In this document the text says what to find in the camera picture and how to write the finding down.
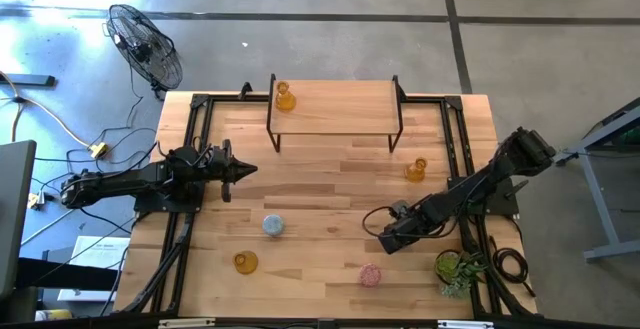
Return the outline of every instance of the orange glass bottle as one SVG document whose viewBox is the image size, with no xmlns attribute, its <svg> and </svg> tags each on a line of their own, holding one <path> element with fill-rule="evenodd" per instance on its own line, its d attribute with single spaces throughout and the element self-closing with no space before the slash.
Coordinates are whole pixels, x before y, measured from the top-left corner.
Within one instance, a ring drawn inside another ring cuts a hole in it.
<svg viewBox="0 0 640 329">
<path fill-rule="evenodd" d="M 296 106 L 296 97 L 289 91 L 289 83 L 278 82 L 276 86 L 278 94 L 276 95 L 276 108 L 283 112 L 293 110 Z"/>
<path fill-rule="evenodd" d="M 424 180 L 424 170 L 427 167 L 427 159 L 418 158 L 415 163 L 408 165 L 404 170 L 404 175 L 412 183 L 420 183 Z"/>
<path fill-rule="evenodd" d="M 233 256 L 233 265 L 240 274 L 251 274 L 258 267 L 258 256 L 252 251 L 241 251 Z"/>
</svg>

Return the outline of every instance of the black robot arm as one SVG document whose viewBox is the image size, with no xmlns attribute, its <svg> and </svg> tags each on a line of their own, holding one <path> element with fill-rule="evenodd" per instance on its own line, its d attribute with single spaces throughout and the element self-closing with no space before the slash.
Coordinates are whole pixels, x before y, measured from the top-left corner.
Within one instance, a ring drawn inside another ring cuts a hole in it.
<svg viewBox="0 0 640 329">
<path fill-rule="evenodd" d="M 512 175 L 537 175 L 552 164 L 554 155 L 555 150 L 535 130 L 518 128 L 500 145 L 487 166 L 447 192 L 430 194 L 413 205 L 405 201 L 394 203 L 389 214 L 396 221 L 378 235 L 380 243 L 392 254 L 431 237 L 430 233 L 450 217 L 464 214 L 469 203 L 486 199 L 498 183 Z"/>
<path fill-rule="evenodd" d="M 165 159 L 142 169 L 115 173 L 89 172 L 74 175 L 62 184 L 61 202 L 78 209 L 102 198 L 132 195 L 151 199 L 152 203 L 188 203 L 202 192 L 202 182 L 221 181 L 222 198 L 230 201 L 229 184 L 235 183 L 258 168 L 237 160 L 231 153 L 231 142 L 222 148 L 207 147 L 198 153 L 184 146 L 170 150 Z"/>
</svg>

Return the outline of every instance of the electric fan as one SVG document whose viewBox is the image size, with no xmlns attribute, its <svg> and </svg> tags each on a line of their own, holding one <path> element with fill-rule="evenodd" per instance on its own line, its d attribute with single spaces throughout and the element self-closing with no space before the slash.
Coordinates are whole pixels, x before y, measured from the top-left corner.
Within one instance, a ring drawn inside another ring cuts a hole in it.
<svg viewBox="0 0 640 329">
<path fill-rule="evenodd" d="M 173 40 L 144 14 L 129 5 L 112 5 L 106 26 L 116 48 L 151 84 L 158 99 L 162 100 L 160 91 L 178 87 L 182 81 L 182 67 Z"/>
</svg>

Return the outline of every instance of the wooden shelf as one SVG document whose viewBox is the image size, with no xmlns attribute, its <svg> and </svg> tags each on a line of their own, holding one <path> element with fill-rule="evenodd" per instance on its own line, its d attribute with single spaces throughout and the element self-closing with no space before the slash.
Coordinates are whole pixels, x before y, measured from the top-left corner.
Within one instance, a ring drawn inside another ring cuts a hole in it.
<svg viewBox="0 0 640 329">
<path fill-rule="evenodd" d="M 274 87 L 289 84 L 296 97 L 290 112 L 276 107 Z M 397 80 L 275 80 L 271 78 L 267 131 L 276 151 L 280 135 L 387 135 L 389 149 L 402 134 L 400 91 Z"/>
</svg>

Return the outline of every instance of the gray floor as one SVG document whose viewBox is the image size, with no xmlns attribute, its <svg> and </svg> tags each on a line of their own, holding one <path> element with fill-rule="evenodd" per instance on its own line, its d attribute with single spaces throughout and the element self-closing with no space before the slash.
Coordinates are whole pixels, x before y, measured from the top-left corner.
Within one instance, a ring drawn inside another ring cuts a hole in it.
<svg viewBox="0 0 640 329">
<path fill-rule="evenodd" d="M 456 0 L 456 6 L 461 15 L 637 18 L 637 1 Z M 444 0 L 0 0 L 0 4 L 99 9 L 116 2 L 153 11 L 446 14 Z M 104 127 L 124 123 L 135 99 L 128 66 L 103 36 L 102 22 L 67 19 L 56 10 L 42 10 L 31 18 L 0 17 L 0 68 L 56 76 L 54 90 L 25 89 L 24 95 L 59 113 L 85 140 L 92 140 Z M 460 93 L 448 24 L 188 20 L 156 24 L 180 52 L 185 75 L 180 90 L 238 90 L 245 81 L 261 90 L 266 89 L 268 74 L 275 72 L 309 79 L 380 79 L 398 74 L 407 92 Z M 522 125 L 537 129 L 555 147 L 564 147 L 640 94 L 640 26 L 462 25 L 461 33 L 473 92 L 490 96 L 500 138 Z M 134 81 L 136 91 L 145 95 L 134 127 L 154 128 L 161 103 L 136 74 Z M 9 123 L 14 111 L 13 105 L 1 107 L 2 121 Z M 121 136 L 112 133 L 111 140 Z M 0 126 L 2 142 L 8 137 L 9 125 Z M 60 158 L 66 150 L 78 148 L 57 124 L 33 108 L 23 114 L 18 138 L 36 139 L 39 157 Z M 152 133 L 138 133 L 118 147 L 115 159 L 152 142 Z M 620 185 L 619 179 L 607 175 L 606 160 L 597 164 L 605 172 L 603 187 L 613 207 L 637 207 L 637 201 L 621 201 L 624 194 L 608 189 Z M 638 165 L 628 164 L 636 173 Z M 34 177 L 48 180 L 64 172 L 64 163 L 38 162 Z M 633 187 L 629 185 L 633 179 L 633 175 L 624 179 L 627 188 Z M 582 251 L 605 244 L 605 236 L 579 165 L 549 169 L 530 180 L 518 196 L 540 312 L 551 318 L 638 326 L 640 256 L 591 265 L 582 259 Z M 131 207 L 131 199 L 121 198 L 101 201 L 90 210 L 120 223 L 131 216 Z M 56 203 L 41 212 L 30 211 L 24 237 L 63 212 Z M 625 236 L 640 237 L 637 214 L 615 211 L 614 215 L 625 224 L 621 228 Z M 25 245 L 22 255 L 39 257 L 42 250 L 73 245 L 77 235 L 109 231 L 108 225 L 73 213 Z"/>
</svg>

